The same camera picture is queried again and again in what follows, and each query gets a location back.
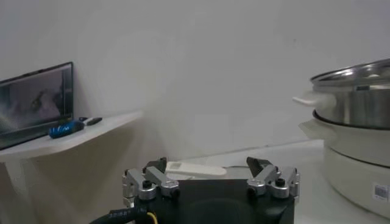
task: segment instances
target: white pot handle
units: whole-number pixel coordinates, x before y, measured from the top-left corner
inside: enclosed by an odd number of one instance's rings
[[[298,126],[310,139],[323,139],[325,141],[337,139],[336,132],[330,126],[322,124],[315,119],[300,123]]]
[[[293,97],[292,99],[299,104],[317,109],[333,108],[336,106],[336,97],[329,93],[308,91],[301,97]]]

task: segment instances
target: stainless steel pot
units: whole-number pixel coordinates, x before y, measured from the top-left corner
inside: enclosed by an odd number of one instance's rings
[[[323,121],[390,129],[390,59],[320,74],[311,82],[313,90],[294,100],[315,107]]]

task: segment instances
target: metal rim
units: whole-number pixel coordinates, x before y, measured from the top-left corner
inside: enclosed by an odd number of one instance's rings
[[[333,125],[338,125],[338,126],[343,126],[343,127],[359,128],[359,129],[366,129],[366,130],[390,131],[390,127],[389,128],[385,128],[385,127],[367,127],[367,126],[362,126],[362,125],[351,125],[351,124],[345,124],[345,123],[331,121],[331,120],[328,120],[328,119],[323,118],[320,115],[318,115],[316,110],[313,110],[313,117],[315,119],[318,119],[318,120],[322,121],[322,122],[333,124]]]
[[[360,65],[355,65],[351,67],[341,68],[334,71],[322,73],[319,75],[316,75],[310,79],[310,81],[316,85],[316,86],[350,86],[350,85],[377,85],[377,84],[384,84],[390,82],[390,76],[389,77],[371,77],[369,79],[352,79],[352,80],[327,80],[330,77],[346,74],[348,72],[359,72],[363,71],[365,69],[375,69],[375,68],[384,68],[385,66],[388,66],[390,69],[390,58],[374,61],[370,63],[364,63]]]

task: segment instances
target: white shelf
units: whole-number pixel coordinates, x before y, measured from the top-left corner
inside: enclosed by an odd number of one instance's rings
[[[138,118],[141,118],[142,115],[143,113],[138,111],[119,116],[107,117],[103,118],[102,121],[93,126],[85,126],[82,131],[78,131],[62,138],[52,139],[49,136],[44,136],[5,150],[0,150],[0,163],[13,159],[28,159],[37,156],[50,155],[71,149],[77,145],[103,135],[108,131],[135,121]]]

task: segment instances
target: metal bracket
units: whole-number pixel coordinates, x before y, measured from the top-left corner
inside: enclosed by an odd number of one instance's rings
[[[265,194],[269,182],[276,180],[279,176],[280,171],[278,167],[273,165],[265,166],[255,178],[246,181],[248,193],[255,197]]]
[[[296,199],[300,191],[300,173],[296,168],[286,167],[280,177],[271,183],[271,194],[275,198],[288,198],[292,195]]]
[[[151,200],[156,197],[157,187],[146,180],[136,169],[126,170],[122,177],[122,194],[124,202],[138,196],[141,200]]]
[[[180,196],[179,182],[169,179],[156,167],[147,167],[145,170],[145,177],[147,180],[150,180],[160,187],[163,196],[170,198],[177,198]]]

